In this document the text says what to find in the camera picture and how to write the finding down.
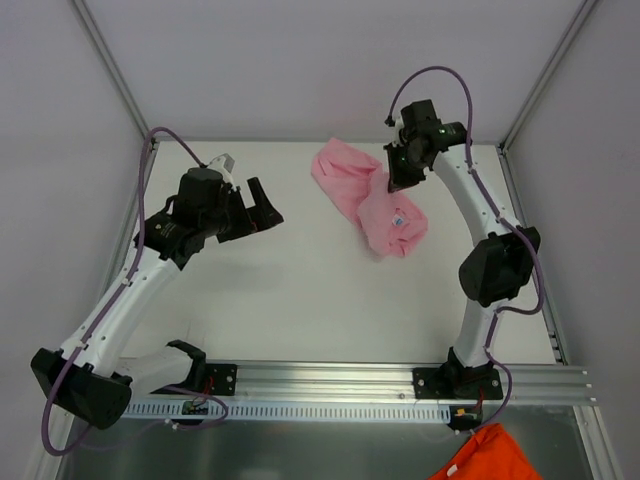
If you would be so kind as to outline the pink t shirt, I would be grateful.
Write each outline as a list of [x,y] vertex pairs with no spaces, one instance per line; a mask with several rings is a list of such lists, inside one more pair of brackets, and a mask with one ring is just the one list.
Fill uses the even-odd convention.
[[373,156],[332,138],[312,160],[311,176],[376,255],[406,257],[425,237],[426,215],[405,194],[388,191],[390,175]]

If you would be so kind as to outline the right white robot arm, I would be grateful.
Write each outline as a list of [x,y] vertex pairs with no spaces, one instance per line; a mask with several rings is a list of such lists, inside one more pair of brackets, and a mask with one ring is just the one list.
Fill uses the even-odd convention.
[[489,356],[502,313],[530,280],[541,237],[523,228],[496,202],[479,165],[453,152],[467,147],[460,122],[445,123],[430,100],[404,107],[389,119],[394,140],[387,144],[391,193],[418,185],[433,172],[453,197],[469,229],[473,248],[458,269],[467,298],[460,333],[446,361],[436,369],[412,372],[419,399],[500,399],[496,363]]

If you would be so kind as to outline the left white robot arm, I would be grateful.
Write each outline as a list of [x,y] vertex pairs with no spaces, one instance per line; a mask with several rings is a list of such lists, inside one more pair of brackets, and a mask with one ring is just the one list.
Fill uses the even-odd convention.
[[34,355],[31,369],[48,400],[105,430],[139,395],[173,386],[203,391],[206,355],[185,341],[130,361],[121,354],[154,299],[209,238],[234,241],[283,223],[260,180],[247,184],[251,207],[219,170],[194,167],[182,175],[177,193],[145,220],[129,260],[90,317],[59,349],[41,348]]

